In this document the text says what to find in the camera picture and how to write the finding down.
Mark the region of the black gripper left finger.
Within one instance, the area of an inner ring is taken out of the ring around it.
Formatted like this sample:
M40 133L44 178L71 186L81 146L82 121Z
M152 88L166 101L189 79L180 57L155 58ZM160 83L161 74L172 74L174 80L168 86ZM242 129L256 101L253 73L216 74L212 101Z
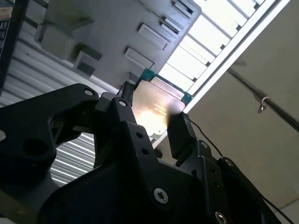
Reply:
M60 189L50 176L57 148L81 133L94 135L95 169L158 160L131 103L73 84L1 108L0 194L25 206L45 203Z

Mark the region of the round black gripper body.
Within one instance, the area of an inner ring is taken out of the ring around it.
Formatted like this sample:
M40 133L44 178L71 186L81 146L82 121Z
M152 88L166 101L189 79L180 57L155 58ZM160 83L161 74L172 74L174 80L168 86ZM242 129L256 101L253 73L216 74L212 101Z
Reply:
M209 164L177 168L158 160L99 167L54 192L40 224L210 223Z

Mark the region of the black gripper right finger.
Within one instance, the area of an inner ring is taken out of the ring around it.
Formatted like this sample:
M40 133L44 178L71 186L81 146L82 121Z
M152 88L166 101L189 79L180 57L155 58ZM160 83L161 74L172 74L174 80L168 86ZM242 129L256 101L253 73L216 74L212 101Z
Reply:
M192 173L207 224L279 224L263 195L227 157L216 159L185 113L171 115L168 138L176 166Z

